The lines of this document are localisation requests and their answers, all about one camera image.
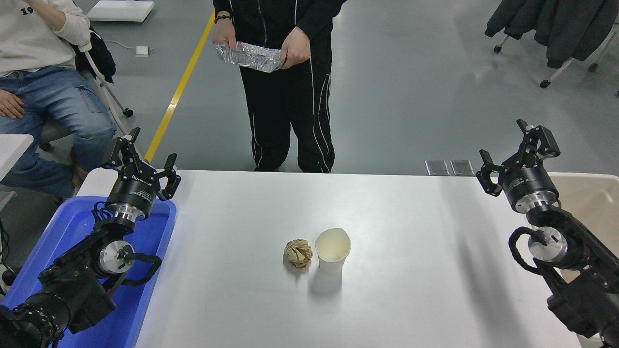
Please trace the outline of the seated person's hand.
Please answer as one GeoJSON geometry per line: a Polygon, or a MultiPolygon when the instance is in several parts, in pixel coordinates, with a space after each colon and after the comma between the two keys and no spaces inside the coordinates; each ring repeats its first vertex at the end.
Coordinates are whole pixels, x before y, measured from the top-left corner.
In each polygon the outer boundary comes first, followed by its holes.
{"type": "Polygon", "coordinates": [[[22,119],[25,115],[24,102],[11,92],[0,89],[0,116],[22,119]]]}

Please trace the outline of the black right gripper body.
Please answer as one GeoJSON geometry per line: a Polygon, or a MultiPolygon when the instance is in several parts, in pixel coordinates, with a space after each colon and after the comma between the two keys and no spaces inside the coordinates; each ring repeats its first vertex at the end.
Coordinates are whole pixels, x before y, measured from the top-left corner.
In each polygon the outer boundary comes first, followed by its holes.
{"type": "Polygon", "coordinates": [[[541,164],[499,174],[498,185],[513,211],[529,211],[536,205],[550,205],[559,200],[559,192],[541,164]]]}

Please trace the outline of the standing person's right hand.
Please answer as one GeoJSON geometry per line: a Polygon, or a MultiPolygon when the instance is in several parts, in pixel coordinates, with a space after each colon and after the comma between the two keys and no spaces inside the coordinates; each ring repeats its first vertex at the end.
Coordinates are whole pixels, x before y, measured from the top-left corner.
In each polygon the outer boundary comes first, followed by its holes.
{"type": "Polygon", "coordinates": [[[232,20],[222,18],[215,24],[214,34],[211,40],[212,44],[221,44],[227,48],[237,50],[237,41],[235,35],[235,27],[232,20]]]}

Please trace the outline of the standing person's left hand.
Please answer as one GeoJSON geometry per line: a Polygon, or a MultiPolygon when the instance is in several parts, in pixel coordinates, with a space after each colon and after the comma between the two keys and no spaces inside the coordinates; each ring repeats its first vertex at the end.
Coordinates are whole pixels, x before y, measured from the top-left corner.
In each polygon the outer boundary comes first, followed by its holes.
{"type": "Polygon", "coordinates": [[[294,27],[281,46],[281,69],[303,63],[311,57],[311,44],[302,29],[294,27]]]}

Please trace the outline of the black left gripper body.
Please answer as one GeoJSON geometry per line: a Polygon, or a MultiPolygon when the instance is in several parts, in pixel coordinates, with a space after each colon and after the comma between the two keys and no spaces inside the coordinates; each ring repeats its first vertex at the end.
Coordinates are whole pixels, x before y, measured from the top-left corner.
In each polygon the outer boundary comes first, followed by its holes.
{"type": "Polygon", "coordinates": [[[131,174],[118,173],[118,178],[105,203],[108,211],[114,211],[115,206],[130,205],[142,214],[150,214],[157,192],[161,189],[155,181],[143,181],[131,174]]]}

